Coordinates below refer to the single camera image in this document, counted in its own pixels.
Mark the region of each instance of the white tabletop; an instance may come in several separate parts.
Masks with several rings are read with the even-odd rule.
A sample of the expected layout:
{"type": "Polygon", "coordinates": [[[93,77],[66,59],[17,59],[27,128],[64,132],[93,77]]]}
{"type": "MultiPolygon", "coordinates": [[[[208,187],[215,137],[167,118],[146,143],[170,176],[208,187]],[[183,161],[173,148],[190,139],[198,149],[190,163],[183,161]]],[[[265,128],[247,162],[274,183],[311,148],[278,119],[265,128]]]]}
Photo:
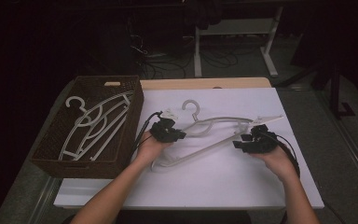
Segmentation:
{"type": "MultiPolygon", "coordinates": [[[[144,91],[145,102],[138,131],[154,112],[169,108],[178,115],[174,128],[181,129],[194,122],[195,107],[182,110],[185,100],[200,104],[199,119],[283,115],[283,119],[267,124],[271,132],[286,138],[293,146],[301,171],[301,182],[314,208],[322,208],[319,191],[304,161],[275,89],[213,89],[185,91],[144,91]]],[[[238,130],[233,122],[215,123],[200,137],[178,140],[164,153],[183,157],[227,138],[238,130]]],[[[110,180],[64,179],[54,202],[59,207],[84,205],[110,180]]],[[[124,203],[128,209],[262,209],[285,207],[284,192],[279,179],[264,162],[252,158],[231,141],[215,147],[189,161],[173,167],[156,165],[145,170],[124,203]]]]}

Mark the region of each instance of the hand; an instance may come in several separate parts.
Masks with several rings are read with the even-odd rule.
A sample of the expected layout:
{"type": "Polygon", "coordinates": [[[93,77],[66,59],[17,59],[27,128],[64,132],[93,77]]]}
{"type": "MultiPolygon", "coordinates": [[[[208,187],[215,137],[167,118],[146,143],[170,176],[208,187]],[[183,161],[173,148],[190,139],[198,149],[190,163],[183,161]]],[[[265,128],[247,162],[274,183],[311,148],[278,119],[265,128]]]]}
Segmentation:
{"type": "Polygon", "coordinates": [[[264,161],[266,166],[274,173],[281,181],[293,176],[297,176],[296,169],[290,162],[286,153],[279,146],[275,147],[269,153],[264,154],[249,154],[253,157],[264,161]]]}
{"type": "Polygon", "coordinates": [[[149,131],[144,133],[140,143],[134,161],[140,162],[144,166],[155,160],[164,148],[172,145],[172,143],[159,142],[149,131]]]}

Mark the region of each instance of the forearm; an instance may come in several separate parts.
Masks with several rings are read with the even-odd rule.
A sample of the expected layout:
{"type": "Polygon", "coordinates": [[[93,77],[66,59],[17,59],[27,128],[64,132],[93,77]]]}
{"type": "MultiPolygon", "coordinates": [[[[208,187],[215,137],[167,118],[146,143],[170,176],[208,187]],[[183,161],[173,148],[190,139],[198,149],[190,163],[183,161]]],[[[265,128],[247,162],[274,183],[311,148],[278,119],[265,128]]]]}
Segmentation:
{"type": "Polygon", "coordinates": [[[71,223],[112,223],[144,168],[143,164],[137,162],[130,164],[89,200],[71,223]]]}
{"type": "Polygon", "coordinates": [[[296,176],[283,180],[286,200],[287,219],[289,224],[316,224],[320,223],[313,211],[307,194],[296,176]]]}

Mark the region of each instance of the brown basket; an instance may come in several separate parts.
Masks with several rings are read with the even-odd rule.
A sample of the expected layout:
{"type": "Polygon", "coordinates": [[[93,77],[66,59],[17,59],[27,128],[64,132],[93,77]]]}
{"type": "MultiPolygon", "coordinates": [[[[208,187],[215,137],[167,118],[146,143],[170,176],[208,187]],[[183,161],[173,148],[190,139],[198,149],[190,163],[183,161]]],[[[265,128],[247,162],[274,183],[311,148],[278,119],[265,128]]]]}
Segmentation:
{"type": "MultiPolygon", "coordinates": [[[[98,148],[106,141],[108,133],[97,141],[95,147],[91,148],[79,161],[73,161],[69,156],[63,156],[62,160],[59,160],[68,134],[74,128],[76,120],[84,115],[84,112],[78,109],[80,103],[73,101],[70,107],[67,107],[65,102],[60,106],[57,115],[37,146],[31,162],[49,175],[59,178],[115,178],[131,160],[132,146],[144,104],[144,93],[139,78],[77,77],[72,89],[65,96],[65,101],[70,96],[81,97],[86,103],[85,108],[89,110],[101,101],[126,91],[133,91],[126,120],[112,140],[108,141],[108,145],[96,161],[91,161],[90,156],[95,155],[98,148]],[[105,86],[106,82],[119,83],[119,85],[105,86]]],[[[117,114],[119,113],[112,112],[109,116],[113,117],[117,114]]],[[[77,150],[78,142],[87,132],[81,129],[78,128],[79,131],[72,135],[71,141],[66,147],[67,151],[75,152],[77,150]]]]}

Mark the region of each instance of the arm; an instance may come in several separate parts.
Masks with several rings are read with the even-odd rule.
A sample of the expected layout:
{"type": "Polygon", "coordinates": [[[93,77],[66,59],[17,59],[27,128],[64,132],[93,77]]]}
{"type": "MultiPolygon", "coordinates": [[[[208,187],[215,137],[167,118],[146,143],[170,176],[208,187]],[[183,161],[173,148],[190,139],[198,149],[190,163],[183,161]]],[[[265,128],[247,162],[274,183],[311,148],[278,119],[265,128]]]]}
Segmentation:
{"type": "Polygon", "coordinates": [[[110,224],[114,221],[144,168],[158,157],[162,149],[171,145],[158,142],[149,132],[144,133],[141,143],[135,160],[116,179],[94,195],[71,223],[110,224]]]}
{"type": "Polygon", "coordinates": [[[310,201],[297,176],[295,167],[280,147],[276,147],[270,153],[251,154],[251,156],[263,160],[272,173],[282,181],[288,223],[320,223],[310,206],[310,201]]]}

